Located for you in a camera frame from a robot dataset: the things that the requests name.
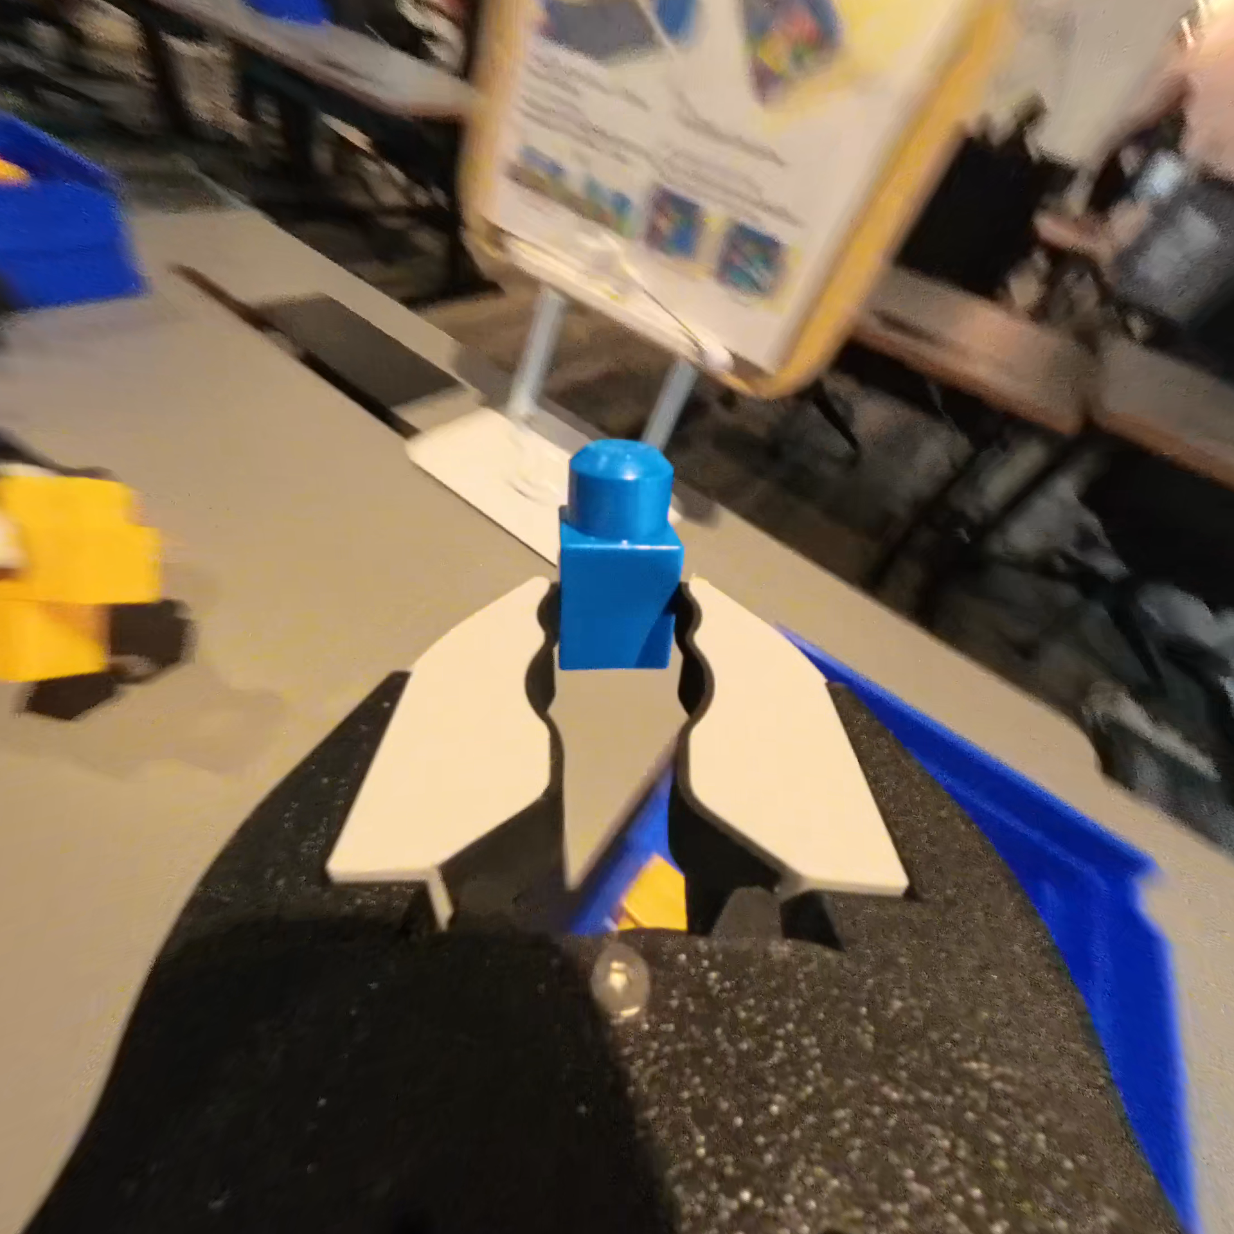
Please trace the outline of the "blue plastic storage bin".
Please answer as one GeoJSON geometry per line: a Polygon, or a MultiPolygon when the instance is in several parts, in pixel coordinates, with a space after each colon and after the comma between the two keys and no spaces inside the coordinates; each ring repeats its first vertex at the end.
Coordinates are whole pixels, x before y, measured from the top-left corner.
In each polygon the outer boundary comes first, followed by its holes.
{"type": "Polygon", "coordinates": [[[2,113],[2,312],[57,310],[139,299],[117,180],[47,133],[2,113]]]}
{"type": "Polygon", "coordinates": [[[1148,854],[792,631],[904,854],[795,941],[652,944],[631,1093],[682,1231],[1199,1231],[1148,854]]]}

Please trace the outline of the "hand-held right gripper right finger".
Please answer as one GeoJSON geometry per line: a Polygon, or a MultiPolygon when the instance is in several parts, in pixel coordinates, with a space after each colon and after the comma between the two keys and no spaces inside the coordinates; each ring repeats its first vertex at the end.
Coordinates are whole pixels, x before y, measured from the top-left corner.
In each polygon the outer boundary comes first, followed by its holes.
{"type": "Polygon", "coordinates": [[[684,803],[780,878],[903,899],[909,874],[828,680],[777,627],[702,578],[684,586],[682,667],[700,670],[678,748],[684,803]]]}

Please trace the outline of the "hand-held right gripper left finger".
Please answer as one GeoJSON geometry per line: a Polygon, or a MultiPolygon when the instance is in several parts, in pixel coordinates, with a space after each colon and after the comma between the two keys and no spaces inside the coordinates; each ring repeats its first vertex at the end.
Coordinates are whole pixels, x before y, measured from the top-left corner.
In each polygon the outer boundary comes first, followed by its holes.
{"type": "Polygon", "coordinates": [[[447,929],[471,875],[514,893],[563,875],[553,601],[530,578],[415,659],[328,857],[333,883],[418,885],[447,929]]]}

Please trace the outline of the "yellow two-stud mega block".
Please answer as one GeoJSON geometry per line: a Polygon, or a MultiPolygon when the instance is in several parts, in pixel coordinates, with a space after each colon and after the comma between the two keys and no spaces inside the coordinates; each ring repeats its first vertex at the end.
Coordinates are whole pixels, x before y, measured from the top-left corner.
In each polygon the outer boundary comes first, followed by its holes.
{"type": "Polygon", "coordinates": [[[37,685],[107,667],[107,606],[2,601],[2,682],[37,685]]]}
{"type": "Polygon", "coordinates": [[[2,515],[21,563],[2,572],[2,601],[124,606],[161,601],[161,538],[124,483],[65,474],[3,474],[2,515]]]}

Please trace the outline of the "grey background desk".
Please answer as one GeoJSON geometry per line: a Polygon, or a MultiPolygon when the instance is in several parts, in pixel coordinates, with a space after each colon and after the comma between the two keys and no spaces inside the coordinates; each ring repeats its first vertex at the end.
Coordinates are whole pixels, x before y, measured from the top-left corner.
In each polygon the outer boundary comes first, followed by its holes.
{"type": "Polygon", "coordinates": [[[370,111],[401,120],[466,121],[474,104],[474,91],[464,79],[347,28],[266,16],[246,2],[139,6],[219,35],[370,111]]]}

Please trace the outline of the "pile of mega blocks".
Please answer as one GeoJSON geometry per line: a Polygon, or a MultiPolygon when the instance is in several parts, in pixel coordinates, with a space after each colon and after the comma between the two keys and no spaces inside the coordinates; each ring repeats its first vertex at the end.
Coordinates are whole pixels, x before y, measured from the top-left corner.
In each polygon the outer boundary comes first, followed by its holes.
{"type": "Polygon", "coordinates": [[[680,868],[661,854],[649,854],[624,889],[613,922],[616,931],[688,931],[685,879],[680,868]]]}

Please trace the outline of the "wooden desk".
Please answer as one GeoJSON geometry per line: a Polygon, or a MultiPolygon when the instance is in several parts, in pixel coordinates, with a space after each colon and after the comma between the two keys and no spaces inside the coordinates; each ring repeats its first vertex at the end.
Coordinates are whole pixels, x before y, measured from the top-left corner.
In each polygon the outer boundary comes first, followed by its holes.
{"type": "Polygon", "coordinates": [[[1081,342],[916,270],[885,272],[847,342],[1057,437],[1086,429],[1095,360],[1081,342]]]}
{"type": "Polygon", "coordinates": [[[1232,384],[1124,337],[1102,342],[1094,419],[1177,467],[1232,488],[1232,384]]]}

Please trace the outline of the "blue single-stud mega block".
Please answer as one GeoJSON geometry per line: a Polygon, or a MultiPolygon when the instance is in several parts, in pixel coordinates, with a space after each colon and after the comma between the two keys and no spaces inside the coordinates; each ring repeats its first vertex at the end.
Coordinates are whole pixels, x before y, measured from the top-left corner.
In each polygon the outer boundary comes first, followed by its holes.
{"type": "Polygon", "coordinates": [[[684,546],[673,471],[652,444],[599,439],[568,461],[558,517],[558,667],[664,670],[684,546]]]}

